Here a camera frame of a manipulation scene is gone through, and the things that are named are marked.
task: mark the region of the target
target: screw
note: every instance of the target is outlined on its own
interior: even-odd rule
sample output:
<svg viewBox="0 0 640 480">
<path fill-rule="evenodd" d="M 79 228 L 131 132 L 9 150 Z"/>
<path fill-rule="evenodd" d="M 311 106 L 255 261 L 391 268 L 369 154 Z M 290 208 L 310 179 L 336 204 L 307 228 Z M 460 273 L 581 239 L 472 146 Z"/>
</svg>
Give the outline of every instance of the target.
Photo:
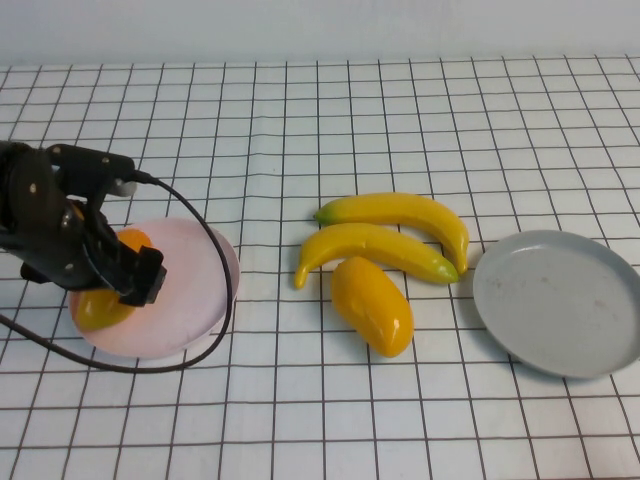
<svg viewBox="0 0 640 480">
<path fill-rule="evenodd" d="M 71 221 L 71 215 L 68 213 L 65 213 L 62 216 L 62 228 L 67 228 L 69 226 L 70 221 Z"/>
</svg>

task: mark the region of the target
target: gray plate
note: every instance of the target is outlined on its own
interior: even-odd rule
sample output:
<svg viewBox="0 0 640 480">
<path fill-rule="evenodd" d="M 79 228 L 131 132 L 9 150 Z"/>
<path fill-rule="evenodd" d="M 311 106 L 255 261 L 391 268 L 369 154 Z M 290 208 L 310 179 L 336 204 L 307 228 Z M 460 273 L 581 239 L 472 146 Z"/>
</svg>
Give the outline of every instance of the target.
<svg viewBox="0 0 640 480">
<path fill-rule="evenodd" d="M 493 245 L 473 280 L 480 317 L 522 362 L 593 378 L 640 357 L 640 276 L 579 235 L 519 233 Z"/>
</svg>

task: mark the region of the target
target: pink plate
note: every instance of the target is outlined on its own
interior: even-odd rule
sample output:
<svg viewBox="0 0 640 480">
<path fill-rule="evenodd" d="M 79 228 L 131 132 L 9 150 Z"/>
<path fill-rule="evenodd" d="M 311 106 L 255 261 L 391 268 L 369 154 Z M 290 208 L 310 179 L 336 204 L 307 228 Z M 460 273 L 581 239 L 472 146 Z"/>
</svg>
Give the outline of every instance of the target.
<svg viewBox="0 0 640 480">
<path fill-rule="evenodd" d="M 136 309 L 126 320 L 81 334 L 113 355 L 170 356 L 207 336 L 224 319 L 227 295 L 222 263 L 206 232 L 194 220 L 162 218 L 131 227 L 146 233 L 164 254 L 167 276 L 160 293 L 155 303 Z M 240 282 L 238 257 L 222 234 L 213 232 L 229 263 L 235 299 Z M 75 298 L 70 295 L 71 304 Z"/>
</svg>

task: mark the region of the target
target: white wall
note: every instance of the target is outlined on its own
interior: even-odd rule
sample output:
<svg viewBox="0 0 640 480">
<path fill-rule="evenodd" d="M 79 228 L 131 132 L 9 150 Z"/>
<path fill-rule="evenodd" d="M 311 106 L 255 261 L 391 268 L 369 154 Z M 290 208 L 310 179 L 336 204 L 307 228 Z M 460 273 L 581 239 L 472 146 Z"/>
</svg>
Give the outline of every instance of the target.
<svg viewBox="0 0 640 480">
<path fill-rule="evenodd" d="M 640 51 L 638 0 L 3 0 L 0 64 Z"/>
</svg>

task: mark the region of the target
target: plate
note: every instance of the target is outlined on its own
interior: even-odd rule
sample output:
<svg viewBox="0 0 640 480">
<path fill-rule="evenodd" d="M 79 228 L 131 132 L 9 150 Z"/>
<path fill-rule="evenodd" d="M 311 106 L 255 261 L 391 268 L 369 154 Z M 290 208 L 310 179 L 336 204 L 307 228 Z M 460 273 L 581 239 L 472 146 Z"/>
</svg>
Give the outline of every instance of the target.
<svg viewBox="0 0 640 480">
<path fill-rule="evenodd" d="M 227 294 L 222 262 L 211 239 L 194 220 L 162 218 L 131 228 L 146 233 L 154 248 L 164 254 L 167 275 L 156 301 L 111 327 L 80 333 L 93 346 L 113 355 L 167 357 L 208 336 L 224 319 Z M 213 233 L 229 263 L 235 298 L 240 281 L 238 257 L 220 232 Z M 75 299 L 70 295 L 72 317 Z"/>
<path fill-rule="evenodd" d="M 640 357 L 640 276 L 618 254 L 572 233 L 507 237 L 480 259 L 476 307 L 523 363 L 595 378 Z"/>
</svg>

